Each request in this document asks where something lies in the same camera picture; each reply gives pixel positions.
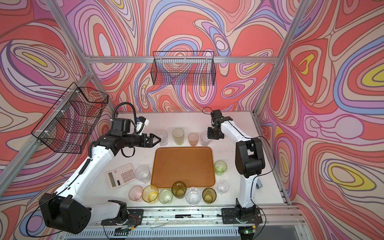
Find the clear ribbed glass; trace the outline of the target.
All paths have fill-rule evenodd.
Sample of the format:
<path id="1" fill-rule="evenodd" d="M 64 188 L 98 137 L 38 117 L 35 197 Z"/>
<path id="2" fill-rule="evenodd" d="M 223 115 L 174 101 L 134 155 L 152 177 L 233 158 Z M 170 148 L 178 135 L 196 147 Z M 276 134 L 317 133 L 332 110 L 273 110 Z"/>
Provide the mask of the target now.
<path id="1" fill-rule="evenodd" d="M 201 140 L 201 145 L 203 147 L 207 147 L 210 144 L 210 142 L 212 141 L 212 139 L 208 138 L 208 132 L 207 131 L 204 131 L 201 133 L 200 140 Z"/>

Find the frosted pink tumbler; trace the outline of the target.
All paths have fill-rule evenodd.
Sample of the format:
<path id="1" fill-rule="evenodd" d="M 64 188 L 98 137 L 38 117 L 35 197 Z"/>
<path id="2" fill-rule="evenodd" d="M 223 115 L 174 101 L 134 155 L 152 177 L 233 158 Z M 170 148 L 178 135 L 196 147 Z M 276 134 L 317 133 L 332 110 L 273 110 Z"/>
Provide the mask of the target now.
<path id="1" fill-rule="evenodd" d="M 199 142 L 199 135 L 196 133 L 189 134 L 188 141 L 191 147 L 196 147 Z"/>

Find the frosted pale green tumbler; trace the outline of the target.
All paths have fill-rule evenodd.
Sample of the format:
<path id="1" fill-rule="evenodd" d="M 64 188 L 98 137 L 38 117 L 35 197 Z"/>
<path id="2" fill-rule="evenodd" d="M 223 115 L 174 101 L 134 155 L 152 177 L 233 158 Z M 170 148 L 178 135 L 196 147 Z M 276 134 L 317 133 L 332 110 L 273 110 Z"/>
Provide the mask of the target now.
<path id="1" fill-rule="evenodd" d="M 172 131 L 174 142 L 177 146 L 184 144 L 185 131 L 182 128 L 176 128 Z"/>

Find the light green ribbed glass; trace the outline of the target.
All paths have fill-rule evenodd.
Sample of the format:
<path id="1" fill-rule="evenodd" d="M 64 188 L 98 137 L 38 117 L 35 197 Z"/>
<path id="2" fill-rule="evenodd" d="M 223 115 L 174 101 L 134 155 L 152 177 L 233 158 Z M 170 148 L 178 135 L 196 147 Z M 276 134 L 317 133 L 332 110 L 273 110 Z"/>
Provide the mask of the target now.
<path id="1" fill-rule="evenodd" d="M 227 171 L 227 169 L 228 169 L 228 166 L 224 161 L 219 160 L 214 163 L 214 171 L 215 171 L 215 174 L 218 176 L 223 175 Z"/>

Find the small clear glass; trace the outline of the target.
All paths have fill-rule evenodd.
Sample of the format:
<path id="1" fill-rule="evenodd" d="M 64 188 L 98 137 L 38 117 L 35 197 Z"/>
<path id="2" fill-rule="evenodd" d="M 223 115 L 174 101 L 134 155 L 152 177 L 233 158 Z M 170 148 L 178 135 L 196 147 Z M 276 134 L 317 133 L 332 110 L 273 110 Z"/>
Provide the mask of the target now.
<path id="1" fill-rule="evenodd" d="M 221 195 L 226 194 L 230 189 L 229 182 L 227 180 L 219 181 L 217 183 L 217 189 L 218 189 L 219 194 L 221 194 Z"/>

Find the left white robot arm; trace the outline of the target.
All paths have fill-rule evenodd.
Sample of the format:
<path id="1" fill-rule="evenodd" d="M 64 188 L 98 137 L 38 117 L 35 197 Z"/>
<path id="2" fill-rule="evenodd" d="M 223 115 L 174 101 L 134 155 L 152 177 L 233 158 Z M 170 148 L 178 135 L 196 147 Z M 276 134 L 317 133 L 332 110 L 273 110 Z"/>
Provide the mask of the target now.
<path id="1" fill-rule="evenodd" d="M 109 200 L 98 206 L 84 206 L 85 196 L 103 168 L 124 148 L 152 148 L 157 145 L 156 135 L 144 134 L 149 120 L 138 117 L 112 120 L 111 129 L 92 142 L 88 157 L 71 177 L 53 194 L 45 193 L 39 200 L 40 210 L 47 227 L 78 234 L 89 224 L 111 221 L 123 225 L 129 218 L 127 204 Z"/>

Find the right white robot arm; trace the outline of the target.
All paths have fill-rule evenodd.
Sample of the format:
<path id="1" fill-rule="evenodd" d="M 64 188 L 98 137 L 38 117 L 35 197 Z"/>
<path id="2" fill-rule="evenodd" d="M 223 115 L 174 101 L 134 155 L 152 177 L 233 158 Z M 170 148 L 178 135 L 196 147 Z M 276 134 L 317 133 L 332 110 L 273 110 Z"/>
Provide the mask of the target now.
<path id="1" fill-rule="evenodd" d="M 235 165 L 241 175 L 239 195 L 236 198 L 235 216 L 245 223 L 257 212 L 253 190 L 266 167 L 263 143 L 258 137 L 252 138 L 237 127 L 231 117 L 224 117 L 220 110 L 210 112 L 212 126 L 208 128 L 208 138 L 220 140 L 230 138 L 235 144 Z"/>

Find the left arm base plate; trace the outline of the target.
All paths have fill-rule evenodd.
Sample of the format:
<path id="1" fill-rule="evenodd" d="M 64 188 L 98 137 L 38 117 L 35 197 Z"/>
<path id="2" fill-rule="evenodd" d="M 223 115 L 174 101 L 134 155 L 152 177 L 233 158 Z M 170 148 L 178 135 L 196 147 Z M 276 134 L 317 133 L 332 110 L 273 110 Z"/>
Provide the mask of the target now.
<path id="1" fill-rule="evenodd" d="M 102 226 L 137 227 L 142 224 L 143 209 L 128 209 L 126 213 L 118 214 L 113 219 L 103 220 Z"/>

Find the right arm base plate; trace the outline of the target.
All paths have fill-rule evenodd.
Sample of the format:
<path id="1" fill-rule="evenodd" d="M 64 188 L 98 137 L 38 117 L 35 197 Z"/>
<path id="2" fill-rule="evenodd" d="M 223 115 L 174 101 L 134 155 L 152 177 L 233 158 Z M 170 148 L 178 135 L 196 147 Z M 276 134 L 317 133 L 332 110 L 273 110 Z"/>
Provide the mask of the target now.
<path id="1" fill-rule="evenodd" d="M 263 223 L 260 209 L 253 206 L 251 208 L 222 208 L 219 217 L 224 224 L 255 224 L 258 226 Z"/>

